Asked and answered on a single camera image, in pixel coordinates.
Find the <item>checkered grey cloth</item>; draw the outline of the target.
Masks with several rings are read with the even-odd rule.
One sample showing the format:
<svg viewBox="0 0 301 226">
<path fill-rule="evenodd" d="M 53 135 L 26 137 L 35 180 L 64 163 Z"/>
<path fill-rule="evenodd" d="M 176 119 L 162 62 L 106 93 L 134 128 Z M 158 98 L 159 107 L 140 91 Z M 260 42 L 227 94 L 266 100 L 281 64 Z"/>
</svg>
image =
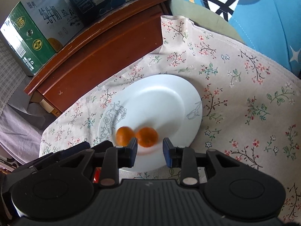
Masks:
<svg viewBox="0 0 301 226">
<path fill-rule="evenodd" d="M 1 147 L 26 164 L 39 157 L 43 131 L 55 121 L 24 92 L 30 78 L 1 42 Z"/>
</svg>

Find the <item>small cardboard box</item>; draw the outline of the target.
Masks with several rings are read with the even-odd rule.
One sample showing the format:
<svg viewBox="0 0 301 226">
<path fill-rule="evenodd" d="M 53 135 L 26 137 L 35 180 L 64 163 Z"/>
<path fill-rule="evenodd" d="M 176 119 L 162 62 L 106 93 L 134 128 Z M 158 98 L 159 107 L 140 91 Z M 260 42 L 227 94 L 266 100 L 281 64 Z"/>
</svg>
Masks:
<svg viewBox="0 0 301 226">
<path fill-rule="evenodd" d="M 59 111 L 57 108 L 50 105 L 45 99 L 42 99 L 39 104 L 42 108 L 45 109 L 45 111 L 47 111 L 48 113 L 51 113 L 55 117 L 59 117 L 62 114 L 61 111 Z"/>
</svg>

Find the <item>red cherry tomato middle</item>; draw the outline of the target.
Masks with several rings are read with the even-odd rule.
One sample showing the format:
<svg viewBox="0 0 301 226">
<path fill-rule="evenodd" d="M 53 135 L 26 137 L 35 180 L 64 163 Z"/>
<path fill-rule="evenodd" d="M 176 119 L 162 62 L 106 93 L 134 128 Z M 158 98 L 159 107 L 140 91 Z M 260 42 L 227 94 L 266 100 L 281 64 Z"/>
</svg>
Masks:
<svg viewBox="0 0 301 226">
<path fill-rule="evenodd" d="M 102 168 L 96 167 L 93 175 L 93 183 L 98 184 L 100 181 L 100 174 L 101 174 Z"/>
</svg>

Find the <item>large orange tangerine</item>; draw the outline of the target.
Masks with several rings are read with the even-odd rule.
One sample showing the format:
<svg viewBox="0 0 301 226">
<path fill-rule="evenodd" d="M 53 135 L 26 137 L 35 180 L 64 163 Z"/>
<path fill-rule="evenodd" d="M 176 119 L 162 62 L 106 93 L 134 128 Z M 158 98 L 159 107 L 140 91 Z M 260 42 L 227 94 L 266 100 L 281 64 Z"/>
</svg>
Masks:
<svg viewBox="0 0 301 226">
<path fill-rule="evenodd" d="M 144 127 L 136 132 L 136 138 L 140 146 L 149 148 L 157 144 L 159 135 L 155 129 Z"/>
</svg>

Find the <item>floral tablecloth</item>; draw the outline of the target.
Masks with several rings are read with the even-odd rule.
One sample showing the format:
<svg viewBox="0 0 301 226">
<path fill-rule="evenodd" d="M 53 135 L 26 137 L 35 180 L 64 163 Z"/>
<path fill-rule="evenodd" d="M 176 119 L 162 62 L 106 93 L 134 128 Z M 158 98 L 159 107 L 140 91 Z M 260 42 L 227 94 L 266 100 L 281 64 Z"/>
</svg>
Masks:
<svg viewBox="0 0 301 226">
<path fill-rule="evenodd" d="M 183 16 L 161 18 L 163 44 L 129 66 L 110 73 L 42 134 L 39 154 L 86 141 L 96 145 L 105 111 L 124 113 L 116 94 L 147 76 L 170 74 L 194 85 L 189 117 L 203 117 L 192 143 L 196 152 L 223 152 L 273 176 L 285 188 L 280 219 L 300 222 L 300 79 L 284 67 Z"/>
</svg>

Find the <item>green milk carton box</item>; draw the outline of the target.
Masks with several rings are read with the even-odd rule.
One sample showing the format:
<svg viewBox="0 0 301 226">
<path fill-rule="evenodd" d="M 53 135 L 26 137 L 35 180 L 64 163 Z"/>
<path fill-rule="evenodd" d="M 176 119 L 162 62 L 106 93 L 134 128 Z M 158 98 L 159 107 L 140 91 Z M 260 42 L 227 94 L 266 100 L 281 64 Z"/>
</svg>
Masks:
<svg viewBox="0 0 301 226">
<path fill-rule="evenodd" d="M 21 0 L 1 33 L 26 74 L 34 76 L 83 27 L 69 0 Z"/>
</svg>

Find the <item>blue patterned cushion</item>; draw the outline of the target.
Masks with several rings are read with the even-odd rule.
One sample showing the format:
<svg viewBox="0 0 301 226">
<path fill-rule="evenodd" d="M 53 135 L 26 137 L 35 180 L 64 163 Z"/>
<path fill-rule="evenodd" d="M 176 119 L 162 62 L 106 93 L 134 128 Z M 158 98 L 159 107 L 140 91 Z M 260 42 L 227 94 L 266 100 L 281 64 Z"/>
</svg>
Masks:
<svg viewBox="0 0 301 226">
<path fill-rule="evenodd" d="M 300 0 L 185 0 L 220 16 L 247 46 L 300 74 Z"/>
</svg>

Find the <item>brown wooden cabinet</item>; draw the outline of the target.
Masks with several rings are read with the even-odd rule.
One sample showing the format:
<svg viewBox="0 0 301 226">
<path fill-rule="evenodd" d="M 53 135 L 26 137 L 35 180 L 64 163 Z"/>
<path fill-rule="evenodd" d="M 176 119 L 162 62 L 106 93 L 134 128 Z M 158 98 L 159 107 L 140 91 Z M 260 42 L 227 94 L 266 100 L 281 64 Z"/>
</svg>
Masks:
<svg viewBox="0 0 301 226">
<path fill-rule="evenodd" d="M 163 44 L 170 0 L 133 0 L 84 29 L 24 89 L 62 113 L 96 85 Z"/>
</svg>

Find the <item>orange tangerine top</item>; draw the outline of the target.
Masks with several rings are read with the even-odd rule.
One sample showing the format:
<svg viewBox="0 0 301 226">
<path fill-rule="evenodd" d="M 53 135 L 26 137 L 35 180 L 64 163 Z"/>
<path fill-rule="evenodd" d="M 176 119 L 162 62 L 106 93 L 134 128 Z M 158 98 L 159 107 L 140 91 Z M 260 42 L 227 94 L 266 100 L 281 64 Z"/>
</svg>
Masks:
<svg viewBox="0 0 301 226">
<path fill-rule="evenodd" d="M 118 146 L 127 146 L 135 133 L 130 127 L 120 127 L 116 132 L 116 142 Z"/>
</svg>

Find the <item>white round plate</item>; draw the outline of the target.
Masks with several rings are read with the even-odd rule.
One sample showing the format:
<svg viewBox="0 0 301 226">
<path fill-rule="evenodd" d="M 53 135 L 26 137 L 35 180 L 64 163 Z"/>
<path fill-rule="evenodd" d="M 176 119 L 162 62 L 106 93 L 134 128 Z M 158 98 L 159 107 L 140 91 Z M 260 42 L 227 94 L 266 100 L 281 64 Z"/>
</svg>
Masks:
<svg viewBox="0 0 301 226">
<path fill-rule="evenodd" d="M 201 97 L 189 81 L 174 75 L 154 75 L 129 85 L 112 98 L 98 127 L 100 141 L 116 145 L 116 131 L 130 127 L 137 132 L 143 127 L 156 130 L 157 144 L 138 146 L 132 168 L 125 172 L 143 173 L 166 165 L 162 141 L 169 138 L 174 146 L 192 144 L 201 126 Z"/>
</svg>

